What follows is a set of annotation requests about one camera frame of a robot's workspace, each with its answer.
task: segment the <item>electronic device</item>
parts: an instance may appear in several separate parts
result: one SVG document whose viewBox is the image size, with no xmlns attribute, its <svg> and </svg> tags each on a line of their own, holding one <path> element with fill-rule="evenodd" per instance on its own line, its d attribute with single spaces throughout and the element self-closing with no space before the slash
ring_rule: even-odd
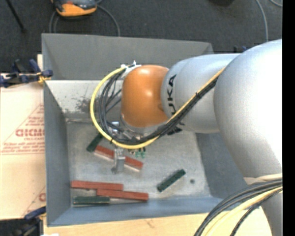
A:
<svg viewBox="0 0 295 236">
<path fill-rule="evenodd" d="M 90 15 L 97 9 L 95 0 L 51 0 L 57 13 L 65 18 Z"/>
</svg>

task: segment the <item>robotic arm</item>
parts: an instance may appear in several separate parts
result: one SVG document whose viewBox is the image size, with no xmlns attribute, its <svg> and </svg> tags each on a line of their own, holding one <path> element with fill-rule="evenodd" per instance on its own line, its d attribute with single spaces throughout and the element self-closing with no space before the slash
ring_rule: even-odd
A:
<svg viewBox="0 0 295 236">
<path fill-rule="evenodd" d="M 102 115 L 99 125 L 92 107 L 96 93 L 91 101 L 97 129 L 103 134 L 119 131 L 118 136 L 105 136 L 115 145 L 131 150 L 170 132 L 220 132 L 244 177 L 282 173 L 282 40 L 242 54 L 182 60 L 171 69 L 158 65 L 121 68 L 110 78 L 121 76 L 125 78 L 119 127 Z M 99 105 L 99 113 L 105 113 L 106 104 L 101 101 Z M 282 194 L 263 207 L 273 235 L 281 235 Z"/>
</svg>

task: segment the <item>cardboard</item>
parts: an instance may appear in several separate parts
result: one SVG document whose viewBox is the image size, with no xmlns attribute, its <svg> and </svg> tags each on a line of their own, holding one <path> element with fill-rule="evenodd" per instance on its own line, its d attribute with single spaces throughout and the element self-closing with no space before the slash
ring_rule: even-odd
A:
<svg viewBox="0 0 295 236">
<path fill-rule="evenodd" d="M 43 86 L 0 88 L 0 220 L 23 218 L 45 205 Z"/>
</svg>

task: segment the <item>red wooden block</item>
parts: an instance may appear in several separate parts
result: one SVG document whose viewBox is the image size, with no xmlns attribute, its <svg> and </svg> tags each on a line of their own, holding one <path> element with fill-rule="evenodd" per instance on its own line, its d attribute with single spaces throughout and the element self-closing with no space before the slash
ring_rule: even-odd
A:
<svg viewBox="0 0 295 236">
<path fill-rule="evenodd" d="M 113 159 L 114 154 L 115 154 L 113 150 L 110 150 L 110 149 L 108 149 L 106 147 L 103 147 L 101 145 L 98 145 L 94 152 L 97 153 L 97 154 L 106 156 L 106 157 L 108 157 L 110 159 Z M 125 163 L 125 165 L 136 168 L 138 170 L 142 169 L 142 167 L 143 167 L 143 162 L 138 161 L 136 159 L 133 159 L 133 158 L 131 158 L 129 156 L 125 157 L 124 163 Z"/>
<path fill-rule="evenodd" d="M 90 181 L 71 181 L 71 188 L 79 189 L 105 189 L 105 190 L 123 190 L 121 183 L 105 183 L 105 182 L 90 182 Z"/>
<path fill-rule="evenodd" d="M 119 198 L 119 199 L 132 199 L 132 200 L 140 200 L 147 201 L 148 193 L 144 192 L 133 192 L 133 191 L 115 191 L 115 190 L 103 190 L 98 189 L 96 191 L 97 196 L 109 196 L 111 198 Z"/>
</svg>

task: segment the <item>black carpet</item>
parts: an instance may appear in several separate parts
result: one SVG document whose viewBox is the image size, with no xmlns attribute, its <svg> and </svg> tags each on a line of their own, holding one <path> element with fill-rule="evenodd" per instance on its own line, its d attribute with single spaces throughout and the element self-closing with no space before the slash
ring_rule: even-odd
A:
<svg viewBox="0 0 295 236">
<path fill-rule="evenodd" d="M 15 59 L 24 64 L 41 52 L 41 33 L 49 32 L 53 7 L 49 0 L 11 0 L 27 29 L 21 33 L 5 0 L 0 0 L 0 72 L 9 71 Z M 282 38 L 282 7 L 259 0 L 103 0 L 120 27 L 121 36 L 204 41 L 216 53 L 234 46 L 247 48 Z M 58 20 L 57 32 L 114 36 L 114 21 L 103 10 L 82 20 Z M 0 221 L 0 236 L 8 235 L 22 221 Z"/>
</svg>

